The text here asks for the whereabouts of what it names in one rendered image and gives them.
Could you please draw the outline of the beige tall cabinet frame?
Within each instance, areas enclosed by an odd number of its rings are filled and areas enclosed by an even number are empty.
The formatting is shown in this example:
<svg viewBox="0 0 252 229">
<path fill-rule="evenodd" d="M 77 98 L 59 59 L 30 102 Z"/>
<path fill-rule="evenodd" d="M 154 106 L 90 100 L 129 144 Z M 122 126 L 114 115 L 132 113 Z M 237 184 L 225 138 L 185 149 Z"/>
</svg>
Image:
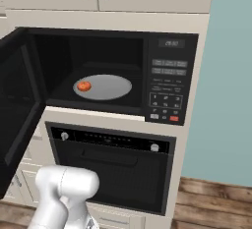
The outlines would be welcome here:
<svg viewBox="0 0 252 229">
<path fill-rule="evenodd" d="M 35 126 L 40 131 L 43 144 L 49 146 L 49 138 L 45 131 L 47 121 L 79 125 L 88 128 L 111 128 L 115 131 L 142 132 L 146 135 L 174 135 L 177 137 L 171 184 L 168 197 L 165 199 L 165 215 L 148 214 L 114 205 L 92 204 L 88 207 L 94 218 L 102 214 L 106 218 L 112 215 L 120 217 L 128 215 L 138 220 L 135 229 L 170 229 L 178 193 L 179 181 L 183 165 L 184 153 L 189 134 L 193 104 L 197 90 L 197 82 L 203 57 L 203 50 L 209 24 L 208 14 L 168 14 L 168 13 L 129 13 L 129 12 L 85 12 L 85 11 L 42 11 L 11 10 L 6 11 L 11 29 L 18 27 L 41 27 L 60 29 L 117 29 L 143 32 L 196 32 L 199 42 L 196 50 L 195 66 L 192 81 L 189 84 L 189 100 L 182 126 L 148 123 L 138 114 L 115 114 L 110 111 L 80 110 L 74 108 L 47 106 Z"/>
</svg>

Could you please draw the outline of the black microwave door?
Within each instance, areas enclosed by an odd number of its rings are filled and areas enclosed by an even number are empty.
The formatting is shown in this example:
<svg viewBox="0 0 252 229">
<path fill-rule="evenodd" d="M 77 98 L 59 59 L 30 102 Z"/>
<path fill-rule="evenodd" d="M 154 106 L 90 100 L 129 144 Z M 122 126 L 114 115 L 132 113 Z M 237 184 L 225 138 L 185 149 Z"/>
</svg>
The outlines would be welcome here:
<svg viewBox="0 0 252 229">
<path fill-rule="evenodd" d="M 45 108 L 33 62 L 27 29 L 0 39 L 0 200 Z"/>
</svg>

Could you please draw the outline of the red tomato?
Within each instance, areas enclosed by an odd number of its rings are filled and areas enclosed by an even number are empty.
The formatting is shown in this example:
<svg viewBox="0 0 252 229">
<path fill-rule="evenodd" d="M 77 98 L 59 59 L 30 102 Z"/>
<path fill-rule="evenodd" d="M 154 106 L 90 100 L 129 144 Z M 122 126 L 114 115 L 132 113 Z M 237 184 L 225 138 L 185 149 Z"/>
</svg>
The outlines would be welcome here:
<svg viewBox="0 0 252 229">
<path fill-rule="evenodd" d="M 92 88 L 92 85 L 90 82 L 79 82 L 77 84 L 77 89 L 79 91 L 88 91 Z"/>
</svg>

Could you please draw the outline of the grey round microwave plate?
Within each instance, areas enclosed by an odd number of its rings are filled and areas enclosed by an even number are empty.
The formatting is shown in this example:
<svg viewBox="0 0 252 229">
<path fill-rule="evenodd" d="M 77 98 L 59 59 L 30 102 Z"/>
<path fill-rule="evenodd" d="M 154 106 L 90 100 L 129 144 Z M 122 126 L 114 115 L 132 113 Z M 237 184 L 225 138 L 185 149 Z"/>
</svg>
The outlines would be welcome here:
<svg viewBox="0 0 252 229">
<path fill-rule="evenodd" d="M 79 82 L 90 82 L 92 88 L 88 91 L 79 91 Z M 111 100 L 120 98 L 132 89 L 132 83 L 115 75 L 92 75 L 79 79 L 73 85 L 73 91 L 80 97 L 90 100 Z"/>
</svg>

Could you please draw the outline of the black oven door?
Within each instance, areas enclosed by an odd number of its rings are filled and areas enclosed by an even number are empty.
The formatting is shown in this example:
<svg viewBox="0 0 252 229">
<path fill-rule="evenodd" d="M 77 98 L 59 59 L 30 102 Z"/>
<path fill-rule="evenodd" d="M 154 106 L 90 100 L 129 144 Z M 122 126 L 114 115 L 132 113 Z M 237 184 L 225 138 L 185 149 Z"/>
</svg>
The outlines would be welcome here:
<svg viewBox="0 0 252 229">
<path fill-rule="evenodd" d="M 78 143 L 56 140 L 55 160 L 60 165 L 86 168 L 99 178 L 99 188 L 92 201 L 153 214 L 165 214 L 172 162 L 170 143 L 158 143 L 157 152 L 146 149 Z M 138 157 L 134 166 L 104 164 L 86 160 L 84 149 L 103 150 Z"/>
</svg>

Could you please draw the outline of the beige base cupboards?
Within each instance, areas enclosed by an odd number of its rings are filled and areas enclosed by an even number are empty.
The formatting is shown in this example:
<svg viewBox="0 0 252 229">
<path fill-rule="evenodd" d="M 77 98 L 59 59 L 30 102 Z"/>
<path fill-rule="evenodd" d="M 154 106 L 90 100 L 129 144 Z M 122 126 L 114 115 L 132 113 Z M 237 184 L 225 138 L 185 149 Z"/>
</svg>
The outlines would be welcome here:
<svg viewBox="0 0 252 229">
<path fill-rule="evenodd" d="M 35 185 L 35 176 L 42 166 L 54 163 L 45 125 L 39 123 L 3 201 L 37 207 L 39 192 Z"/>
</svg>

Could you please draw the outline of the beige drawer front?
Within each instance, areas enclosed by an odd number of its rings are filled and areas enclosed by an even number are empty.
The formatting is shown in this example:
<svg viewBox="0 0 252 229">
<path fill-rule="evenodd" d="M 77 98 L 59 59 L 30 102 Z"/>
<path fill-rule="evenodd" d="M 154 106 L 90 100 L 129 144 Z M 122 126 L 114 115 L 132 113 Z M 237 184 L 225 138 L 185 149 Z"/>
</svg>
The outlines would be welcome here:
<svg viewBox="0 0 252 229">
<path fill-rule="evenodd" d="M 118 229 L 145 229 L 146 217 L 119 208 L 88 204 L 90 214 L 100 226 Z"/>
</svg>

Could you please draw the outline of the black built-in oven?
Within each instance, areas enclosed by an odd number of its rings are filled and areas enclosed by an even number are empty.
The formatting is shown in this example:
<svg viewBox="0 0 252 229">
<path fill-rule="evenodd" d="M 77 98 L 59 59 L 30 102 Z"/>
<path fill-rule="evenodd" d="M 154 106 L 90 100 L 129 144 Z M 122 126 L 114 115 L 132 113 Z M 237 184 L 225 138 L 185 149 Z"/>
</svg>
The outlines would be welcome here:
<svg viewBox="0 0 252 229">
<path fill-rule="evenodd" d="M 47 122 L 55 163 L 99 178 L 94 203 L 164 215 L 176 138 Z"/>
</svg>

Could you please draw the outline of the black microwave oven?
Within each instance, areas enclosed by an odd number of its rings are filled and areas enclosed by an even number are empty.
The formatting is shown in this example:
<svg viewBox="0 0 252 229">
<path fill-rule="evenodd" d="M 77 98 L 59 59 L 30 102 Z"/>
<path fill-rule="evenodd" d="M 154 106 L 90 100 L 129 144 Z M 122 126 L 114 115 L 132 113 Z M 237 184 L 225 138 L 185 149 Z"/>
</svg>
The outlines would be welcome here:
<svg viewBox="0 0 252 229">
<path fill-rule="evenodd" d="M 48 106 L 140 115 L 147 122 L 182 126 L 188 105 L 197 33 L 27 28 L 30 55 Z M 76 93 L 77 81 L 111 75 L 130 90 L 102 99 Z"/>
</svg>

